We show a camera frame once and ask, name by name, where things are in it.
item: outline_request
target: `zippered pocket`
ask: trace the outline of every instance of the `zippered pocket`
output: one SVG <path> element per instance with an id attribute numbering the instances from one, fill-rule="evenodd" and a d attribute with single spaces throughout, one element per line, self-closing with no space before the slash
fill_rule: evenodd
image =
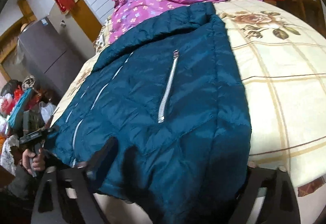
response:
<path id="1" fill-rule="evenodd" d="M 172 82 L 173 82 L 173 78 L 174 78 L 174 74 L 175 74 L 175 69 L 177 67 L 178 59 L 179 59 L 179 50 L 175 50 L 173 52 L 173 63 L 172 63 L 171 71 L 170 71 L 170 76 L 169 76 L 169 79 L 167 80 L 165 92 L 164 92 L 164 95 L 163 95 L 163 98 L 161 100 L 160 107 L 159 107 L 159 115 L 157 118 L 158 123 L 164 122 L 165 106 L 166 106 L 167 99 L 168 99 L 170 91 L 171 91 L 171 86 L 172 86 Z"/>

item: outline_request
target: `hand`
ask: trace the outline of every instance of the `hand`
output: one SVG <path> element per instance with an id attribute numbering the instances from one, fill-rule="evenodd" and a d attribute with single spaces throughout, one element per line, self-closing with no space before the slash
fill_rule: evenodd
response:
<path id="1" fill-rule="evenodd" d="M 32 175 L 32 170 L 29 164 L 29 158 L 33 158 L 32 167 L 35 171 L 45 170 L 43 149 L 39 149 L 39 152 L 40 154 L 36 155 L 35 153 L 31 152 L 29 149 L 26 149 L 22 154 L 22 165 L 30 175 Z"/>

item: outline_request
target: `blue puffer jacket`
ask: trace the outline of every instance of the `blue puffer jacket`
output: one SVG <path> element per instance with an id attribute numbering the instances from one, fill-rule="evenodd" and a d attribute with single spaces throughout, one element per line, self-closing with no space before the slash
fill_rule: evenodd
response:
<path id="1" fill-rule="evenodd" d="M 248 106 L 211 3 L 126 32 L 101 53 L 56 124 L 46 147 L 70 166 L 118 138 L 100 190 L 136 202 L 154 223 L 223 223 L 246 178 Z"/>

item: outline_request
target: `bed sheet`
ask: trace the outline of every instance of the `bed sheet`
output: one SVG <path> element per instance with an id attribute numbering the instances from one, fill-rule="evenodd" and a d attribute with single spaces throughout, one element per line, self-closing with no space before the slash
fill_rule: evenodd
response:
<path id="1" fill-rule="evenodd" d="M 252 125 L 250 161 L 284 165 L 295 187 L 326 173 L 326 39 L 292 14 L 257 0 L 214 4 L 246 88 Z M 89 59 L 58 104 L 62 115 L 100 52 L 110 18 Z"/>

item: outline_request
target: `refrigerator label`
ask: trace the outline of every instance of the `refrigerator label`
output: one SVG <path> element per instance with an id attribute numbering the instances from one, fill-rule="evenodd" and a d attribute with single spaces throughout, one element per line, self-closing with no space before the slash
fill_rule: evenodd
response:
<path id="1" fill-rule="evenodd" d="M 46 19 L 42 19 L 41 21 L 42 21 L 43 25 L 48 25 L 48 22 L 46 21 Z"/>

